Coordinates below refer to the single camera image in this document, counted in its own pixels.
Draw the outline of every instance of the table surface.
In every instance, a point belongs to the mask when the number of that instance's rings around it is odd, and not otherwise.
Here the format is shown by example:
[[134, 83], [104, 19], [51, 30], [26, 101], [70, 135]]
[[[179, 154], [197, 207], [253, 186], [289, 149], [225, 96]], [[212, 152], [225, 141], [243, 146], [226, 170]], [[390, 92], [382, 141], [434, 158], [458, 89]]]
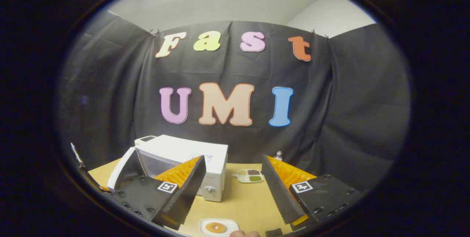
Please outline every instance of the table surface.
[[[105, 186], [119, 160], [90, 170], [89, 173], [99, 185]], [[266, 180], [259, 183], [240, 183], [236, 177], [232, 177], [232, 174], [239, 169], [261, 170], [261, 164], [227, 163], [222, 201], [206, 201], [202, 196], [196, 196], [186, 221], [178, 232], [204, 237], [199, 231], [199, 222], [208, 218], [233, 220], [240, 230], [257, 231], [261, 237], [265, 236], [266, 231], [277, 228], [280, 228], [283, 234], [292, 232], [289, 224], [284, 224]]]

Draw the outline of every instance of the black fabric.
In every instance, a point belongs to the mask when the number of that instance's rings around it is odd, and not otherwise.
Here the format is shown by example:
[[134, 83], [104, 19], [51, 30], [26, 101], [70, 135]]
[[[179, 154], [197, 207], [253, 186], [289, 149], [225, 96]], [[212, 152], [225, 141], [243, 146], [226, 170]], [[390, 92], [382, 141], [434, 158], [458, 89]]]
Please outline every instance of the black fabric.
[[[220, 48], [195, 51], [198, 36], [207, 31], [221, 33]], [[265, 35], [262, 52], [240, 49], [242, 34], [250, 31]], [[170, 55], [155, 58], [163, 37], [180, 32], [187, 36]], [[292, 53], [288, 38], [293, 36], [310, 43], [311, 61]], [[77, 145], [89, 169], [122, 157], [136, 138], [165, 134], [227, 144], [231, 163], [260, 163], [262, 155], [281, 150], [287, 163], [315, 175], [328, 172], [365, 190], [386, 172], [406, 134], [404, 60], [377, 24], [329, 41], [287, 26], [242, 21], [200, 23], [151, 35], [106, 12], [77, 40], [64, 69], [62, 138], [64, 146]], [[254, 85], [253, 124], [222, 125], [217, 119], [214, 125], [201, 125], [201, 83], [218, 83], [225, 98], [239, 83]], [[163, 118], [163, 87], [173, 88], [173, 113], [179, 112], [176, 90], [191, 88], [185, 122]], [[274, 87], [294, 90], [291, 123], [285, 127], [269, 125]]]
[[58, 130], [89, 170], [120, 158], [135, 139], [137, 80], [153, 36], [104, 12], [70, 50], [59, 82]]
[[[221, 33], [220, 48], [216, 51], [196, 52], [193, 49], [198, 36], [207, 31]], [[243, 52], [241, 36], [248, 31], [265, 35], [266, 48], [259, 53]], [[165, 58], [155, 53], [167, 34], [187, 32], [185, 39]], [[303, 36], [310, 42], [311, 62], [298, 60], [292, 53], [289, 37]], [[260, 163], [262, 155], [275, 155], [278, 150], [286, 161], [298, 162], [308, 155], [314, 136], [326, 112], [331, 85], [331, 63], [327, 40], [312, 33], [270, 23], [214, 22], [183, 26], [155, 36], [142, 68], [136, 95], [134, 126], [136, 135], [171, 135], [201, 142], [229, 145], [228, 162]], [[201, 83], [217, 83], [228, 98], [239, 83], [254, 85], [250, 98], [248, 127], [201, 125], [198, 120], [203, 111]], [[179, 112], [176, 89], [189, 87], [188, 118], [182, 124], [167, 122], [161, 113], [160, 88], [173, 88], [171, 111]], [[286, 127], [272, 127], [275, 109], [274, 87], [294, 90], [290, 99], [289, 119]]]
[[314, 174], [366, 190], [403, 145], [410, 117], [405, 57], [377, 24], [330, 39], [334, 84], [314, 147]]

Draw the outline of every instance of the purple letter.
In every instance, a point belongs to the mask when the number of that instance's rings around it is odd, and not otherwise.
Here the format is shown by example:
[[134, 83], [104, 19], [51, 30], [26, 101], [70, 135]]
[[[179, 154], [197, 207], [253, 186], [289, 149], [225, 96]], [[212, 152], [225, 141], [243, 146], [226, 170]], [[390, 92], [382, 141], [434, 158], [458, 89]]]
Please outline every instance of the purple letter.
[[263, 33], [246, 32], [242, 35], [243, 43], [240, 43], [240, 48], [245, 52], [261, 52], [266, 47], [262, 39], [264, 39]]
[[185, 122], [188, 117], [188, 96], [191, 94], [191, 88], [178, 88], [176, 93], [180, 95], [180, 113], [175, 115], [171, 112], [170, 96], [173, 94], [173, 88], [160, 88], [162, 115], [167, 122], [180, 124]]

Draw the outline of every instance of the bottle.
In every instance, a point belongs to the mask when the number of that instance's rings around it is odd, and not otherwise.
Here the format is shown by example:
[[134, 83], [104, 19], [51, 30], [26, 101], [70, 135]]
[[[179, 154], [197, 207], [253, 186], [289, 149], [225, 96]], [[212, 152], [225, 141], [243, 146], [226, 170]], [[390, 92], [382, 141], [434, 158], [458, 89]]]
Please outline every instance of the bottle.
[[281, 154], [282, 154], [282, 153], [281, 153], [280, 151], [277, 151], [277, 153], [276, 153], [274, 159], [277, 159], [277, 160], [279, 160], [279, 161], [282, 161], [282, 156], [281, 156]]

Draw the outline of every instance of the hand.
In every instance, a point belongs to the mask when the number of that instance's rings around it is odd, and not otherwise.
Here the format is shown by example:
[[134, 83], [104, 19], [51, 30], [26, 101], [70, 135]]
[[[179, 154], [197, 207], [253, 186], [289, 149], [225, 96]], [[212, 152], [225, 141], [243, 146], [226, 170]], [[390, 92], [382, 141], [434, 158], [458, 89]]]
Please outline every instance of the hand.
[[230, 234], [230, 237], [260, 237], [257, 231], [245, 233], [242, 230], [236, 230]]

